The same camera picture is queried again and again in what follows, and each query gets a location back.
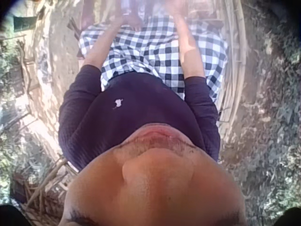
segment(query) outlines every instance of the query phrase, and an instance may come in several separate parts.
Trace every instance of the eyebrow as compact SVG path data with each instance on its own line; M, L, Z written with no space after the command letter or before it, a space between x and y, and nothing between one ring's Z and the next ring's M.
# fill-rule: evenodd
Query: eyebrow
M68 220L68 223L71 223L71 222L77 223L80 226L100 226L98 223L96 223L89 217L83 216L81 213L79 213L78 211L75 211L75 210L73 210L71 212L71 217Z

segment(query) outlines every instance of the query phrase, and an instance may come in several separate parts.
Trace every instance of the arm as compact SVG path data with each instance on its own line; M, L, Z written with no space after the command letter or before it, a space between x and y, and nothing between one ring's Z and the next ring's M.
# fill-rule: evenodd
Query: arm
M88 53L84 64L74 83L64 95L64 101L59 113L59 142L64 149L68 146L72 135L85 117L87 110L101 93L101 71L107 58L111 44L123 24L123 18L116 20L113 25L98 38Z
M179 35L180 61L185 78L185 102L196 117L205 151L217 161L221 140L216 126L218 112L209 96L202 56L184 17L180 13L174 13L173 16Z
M201 53L184 17L180 14L174 14L174 23L179 35L180 61L184 78L205 77Z
M110 28L106 30L106 32L102 36L99 36L89 54L87 55L83 66L92 65L97 68L101 68L103 66L103 63L109 54L111 44L113 43L124 21L124 17L117 18L110 26Z

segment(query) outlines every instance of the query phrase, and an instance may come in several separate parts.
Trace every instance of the dark purple sweater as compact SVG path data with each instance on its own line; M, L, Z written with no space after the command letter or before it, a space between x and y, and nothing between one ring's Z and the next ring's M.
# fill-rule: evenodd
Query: dark purple sweater
M205 78L185 80L183 101L160 79L146 73L120 75L103 92L100 76L98 68L83 66L60 109L59 143L77 169L82 170L148 123L178 129L218 159L218 113Z

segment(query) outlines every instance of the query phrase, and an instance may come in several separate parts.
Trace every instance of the bamboo pole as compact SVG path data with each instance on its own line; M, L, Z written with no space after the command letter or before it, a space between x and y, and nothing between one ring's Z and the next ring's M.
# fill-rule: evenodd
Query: bamboo pole
M57 174L57 172L60 170L60 168L67 163L67 160L64 159L62 160L49 174L48 176L44 179L44 181L42 182L42 184L34 191L34 193L32 194L32 196L30 197L29 201L27 202L26 206L29 207L30 204L33 202L33 200L35 200L40 191L45 188L45 186L47 185L47 183L53 178L55 177L55 175Z

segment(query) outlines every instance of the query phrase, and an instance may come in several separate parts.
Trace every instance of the man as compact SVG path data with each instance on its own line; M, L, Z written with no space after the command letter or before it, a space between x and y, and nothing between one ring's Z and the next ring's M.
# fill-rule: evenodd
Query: man
M98 38L60 110L59 141L80 170L60 226L237 226L244 198L218 164L217 109L201 53L168 1L179 36L185 101L153 75L129 72L100 88L121 17Z

